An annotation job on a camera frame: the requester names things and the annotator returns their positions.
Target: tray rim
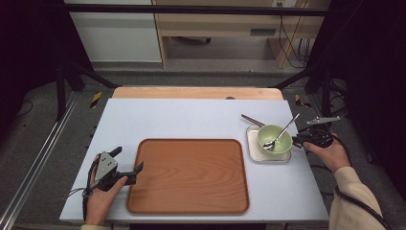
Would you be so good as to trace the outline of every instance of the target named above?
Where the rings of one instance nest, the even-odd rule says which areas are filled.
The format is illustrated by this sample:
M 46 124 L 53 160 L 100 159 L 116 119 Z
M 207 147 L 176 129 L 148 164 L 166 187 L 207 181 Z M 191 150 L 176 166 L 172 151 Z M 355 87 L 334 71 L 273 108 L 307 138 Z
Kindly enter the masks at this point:
M 216 141 L 216 142 L 220 142 L 220 141 L 230 141 L 233 142 L 235 144 L 238 145 L 239 148 L 239 156 L 240 156 L 240 163 L 241 163 L 241 167 L 242 167 L 242 174 L 243 174 L 243 182 L 244 182 L 244 194 L 245 194 L 245 206 L 243 209 L 240 209 L 238 211 L 224 211 L 224 212 L 200 212 L 200 211 L 188 211 L 188 212 L 134 212 L 131 211 L 131 209 L 128 207 L 128 202 L 130 200 L 129 196 L 131 194 L 132 191 L 132 187 L 136 186 L 136 184 L 134 185 L 130 185 L 130 188 L 128 189 L 127 192 L 127 196 L 126 196 L 126 201 L 125 201 L 125 207 L 126 210 L 133 214 L 133 215 L 243 215 L 244 213 L 246 213 L 248 211 L 248 209 L 250 208 L 250 196 L 249 196 L 249 190 L 248 190 L 248 181 L 247 181 L 247 175 L 246 175 L 246 170 L 245 170 L 245 160 L 244 160 L 244 155 L 243 155 L 243 149 L 242 149 L 242 145 L 239 142 L 239 140 L 234 139 L 234 138 L 146 138 L 144 140 L 142 140 L 140 142 L 140 144 L 138 145 L 137 148 L 137 156 L 135 158 L 134 161 L 134 169 L 137 166 L 137 163 L 139 161 L 139 150 L 140 147 L 142 146 L 143 143 L 148 142 L 148 141 Z

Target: metal rail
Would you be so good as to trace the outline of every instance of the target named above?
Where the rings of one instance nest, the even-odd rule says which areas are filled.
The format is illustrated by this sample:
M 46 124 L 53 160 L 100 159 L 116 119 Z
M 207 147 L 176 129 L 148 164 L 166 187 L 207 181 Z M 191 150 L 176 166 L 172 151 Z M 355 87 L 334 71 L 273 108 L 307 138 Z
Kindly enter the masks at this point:
M 20 213 L 25 201 L 27 200 L 31 190 L 34 187 L 36 180 L 38 179 L 44 165 L 54 148 L 56 141 L 66 125 L 66 122 L 71 115 L 74 106 L 76 104 L 77 98 L 79 97 L 79 92 L 72 92 L 68 104 L 66 104 L 66 112 L 59 121 L 54 125 L 51 133 L 49 134 L 47 140 L 39 151 L 36 159 L 34 160 L 31 168 L 27 172 L 26 177 L 12 198 L 11 202 L 6 208 L 6 211 L 2 214 L 0 218 L 0 229 L 10 230 L 14 224 L 18 214 Z
M 231 6 L 173 6 L 173 5 L 111 5 L 111 4 L 44 4 L 44 10 L 68 12 L 116 12 L 116 13 L 187 13 L 187 14 L 245 14 L 289 16 L 333 16 L 347 11 L 309 8 L 265 8 Z

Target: wooden tray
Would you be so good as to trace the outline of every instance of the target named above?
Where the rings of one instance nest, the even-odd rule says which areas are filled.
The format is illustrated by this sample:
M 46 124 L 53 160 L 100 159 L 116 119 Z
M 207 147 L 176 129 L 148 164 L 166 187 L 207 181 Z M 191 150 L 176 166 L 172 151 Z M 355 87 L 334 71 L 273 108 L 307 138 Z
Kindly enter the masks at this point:
M 126 201 L 133 214 L 242 214 L 249 207 L 241 144 L 231 139 L 146 139 Z

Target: white surface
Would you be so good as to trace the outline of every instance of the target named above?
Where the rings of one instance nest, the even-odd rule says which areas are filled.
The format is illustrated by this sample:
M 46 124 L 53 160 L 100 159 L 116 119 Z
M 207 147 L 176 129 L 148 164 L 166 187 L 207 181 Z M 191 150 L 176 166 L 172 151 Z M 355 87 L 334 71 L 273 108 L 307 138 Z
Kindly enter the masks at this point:
M 151 5 L 150 0 L 65 0 L 70 4 Z M 161 62 L 152 13 L 71 12 L 91 61 Z
M 72 189 L 86 185 L 97 153 L 118 146 L 119 172 L 133 169 L 138 145 L 146 138 L 229 138 L 242 145 L 250 207 L 243 215 L 133 215 L 125 208 L 128 187 L 116 197 L 107 221 L 117 222 L 271 222 L 327 220 L 327 210 L 303 149 L 292 148 L 284 165 L 259 164 L 248 153 L 241 114 L 285 126 L 292 114 L 286 101 L 110 99 Z M 288 131 L 295 135 L 292 125 Z M 68 198 L 61 220 L 82 222 L 82 198 Z

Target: hand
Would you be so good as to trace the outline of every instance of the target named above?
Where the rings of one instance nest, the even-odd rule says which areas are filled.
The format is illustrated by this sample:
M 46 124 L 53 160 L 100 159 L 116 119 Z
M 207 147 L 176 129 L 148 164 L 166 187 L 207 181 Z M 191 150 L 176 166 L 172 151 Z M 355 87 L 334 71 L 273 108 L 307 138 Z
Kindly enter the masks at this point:
M 95 181 L 96 169 L 93 170 L 90 178 L 90 184 Z M 127 177 L 120 178 L 116 184 L 107 192 L 104 192 L 98 188 L 92 191 L 92 195 L 87 200 L 87 213 L 86 224 L 89 225 L 104 225 L 104 220 L 110 211 L 113 200 L 122 187 L 125 185 Z
M 335 139 L 327 148 L 320 148 L 308 142 L 304 142 L 304 147 L 318 155 L 333 173 L 340 168 L 350 166 L 346 150 Z

